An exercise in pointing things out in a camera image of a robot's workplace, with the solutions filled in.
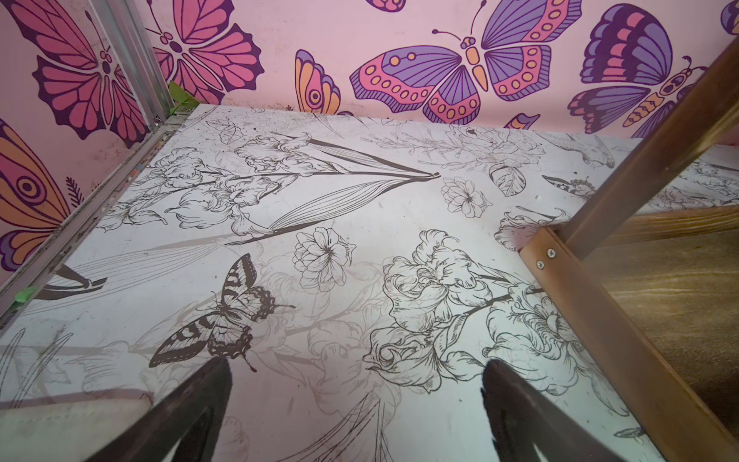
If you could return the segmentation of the wooden jewelry display stand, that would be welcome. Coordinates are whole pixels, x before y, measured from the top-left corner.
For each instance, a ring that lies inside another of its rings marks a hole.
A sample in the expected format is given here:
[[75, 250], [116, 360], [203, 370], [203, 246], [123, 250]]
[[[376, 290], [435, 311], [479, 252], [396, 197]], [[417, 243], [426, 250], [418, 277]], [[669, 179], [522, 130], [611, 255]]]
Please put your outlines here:
[[738, 442], [585, 260], [595, 256], [603, 275], [625, 275], [629, 286], [645, 289], [702, 263], [711, 235], [737, 229], [736, 207], [652, 215], [643, 208], [737, 122], [738, 47], [731, 44], [568, 223], [541, 228], [520, 253], [668, 461], [734, 461]]

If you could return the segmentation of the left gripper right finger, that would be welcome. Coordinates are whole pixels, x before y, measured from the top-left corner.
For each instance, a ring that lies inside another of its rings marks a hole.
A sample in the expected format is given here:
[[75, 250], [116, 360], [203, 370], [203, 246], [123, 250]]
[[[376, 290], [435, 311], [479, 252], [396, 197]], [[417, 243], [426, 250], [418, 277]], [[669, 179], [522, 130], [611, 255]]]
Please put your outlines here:
[[502, 360], [490, 360], [481, 395], [501, 461], [620, 461]]

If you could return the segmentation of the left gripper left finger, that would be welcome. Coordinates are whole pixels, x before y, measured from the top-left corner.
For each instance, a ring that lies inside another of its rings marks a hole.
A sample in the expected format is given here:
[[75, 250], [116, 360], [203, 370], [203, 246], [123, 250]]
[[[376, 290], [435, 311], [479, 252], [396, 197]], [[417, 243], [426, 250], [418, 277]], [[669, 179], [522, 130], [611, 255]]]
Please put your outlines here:
[[210, 461], [232, 384], [228, 360], [210, 359], [88, 462]]

